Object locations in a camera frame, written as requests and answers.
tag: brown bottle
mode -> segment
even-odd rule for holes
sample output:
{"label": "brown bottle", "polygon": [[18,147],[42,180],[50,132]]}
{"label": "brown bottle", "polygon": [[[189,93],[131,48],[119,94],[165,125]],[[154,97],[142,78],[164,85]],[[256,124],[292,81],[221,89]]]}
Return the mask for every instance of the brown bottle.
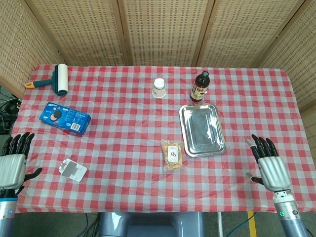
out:
{"label": "brown bottle", "polygon": [[205,94],[209,85],[208,75],[209,73],[207,71],[204,71],[202,72],[202,74],[197,76],[190,93],[190,98],[194,102],[201,101],[201,99],[203,98],[203,95]]}

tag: gingham tablecloth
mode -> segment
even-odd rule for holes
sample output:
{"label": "gingham tablecloth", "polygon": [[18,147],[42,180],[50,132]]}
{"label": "gingham tablecloth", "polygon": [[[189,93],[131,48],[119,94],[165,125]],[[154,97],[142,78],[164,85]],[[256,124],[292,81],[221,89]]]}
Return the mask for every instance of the gingham tablecloth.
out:
{"label": "gingham tablecloth", "polygon": [[[37,67],[30,81],[49,79],[54,65]],[[227,151],[190,158],[185,168],[164,173],[161,140],[183,141],[179,109],[191,104],[195,77],[210,73],[202,103],[219,111]],[[151,95],[164,78],[167,95]],[[27,172],[42,167],[25,183],[18,211],[274,211],[273,193],[253,183],[260,176],[245,142],[254,133],[271,138],[283,157],[301,211],[315,211],[316,171],[290,80],[279,69],[191,67],[68,67],[69,93],[51,86],[29,89],[13,135],[35,133]],[[91,115],[83,136],[42,123],[54,102]],[[81,182],[58,171],[66,158],[88,171]]]}

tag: lint roller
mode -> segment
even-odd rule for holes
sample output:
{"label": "lint roller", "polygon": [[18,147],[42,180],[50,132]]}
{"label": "lint roller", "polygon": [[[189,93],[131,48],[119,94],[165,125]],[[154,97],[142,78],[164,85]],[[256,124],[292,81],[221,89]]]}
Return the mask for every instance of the lint roller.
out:
{"label": "lint roller", "polygon": [[58,64],[49,80],[37,80],[25,84],[27,89],[32,89],[45,85],[52,85],[56,95],[66,95],[68,93],[68,67],[66,64]]}

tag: silver tray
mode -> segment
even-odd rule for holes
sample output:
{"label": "silver tray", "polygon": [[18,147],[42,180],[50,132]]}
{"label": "silver tray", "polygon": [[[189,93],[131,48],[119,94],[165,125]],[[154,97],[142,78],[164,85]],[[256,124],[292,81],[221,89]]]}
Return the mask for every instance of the silver tray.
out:
{"label": "silver tray", "polygon": [[225,152],[226,144],[215,105],[184,105],[179,114],[189,156],[206,157]]}

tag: snack bag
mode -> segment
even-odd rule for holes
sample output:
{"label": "snack bag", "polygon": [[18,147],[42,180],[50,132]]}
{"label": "snack bag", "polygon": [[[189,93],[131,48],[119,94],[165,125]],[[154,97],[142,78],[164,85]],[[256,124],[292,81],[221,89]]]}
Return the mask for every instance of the snack bag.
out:
{"label": "snack bag", "polygon": [[179,142],[161,141],[161,148],[164,156],[164,171],[173,171],[183,166],[182,148],[183,144]]}

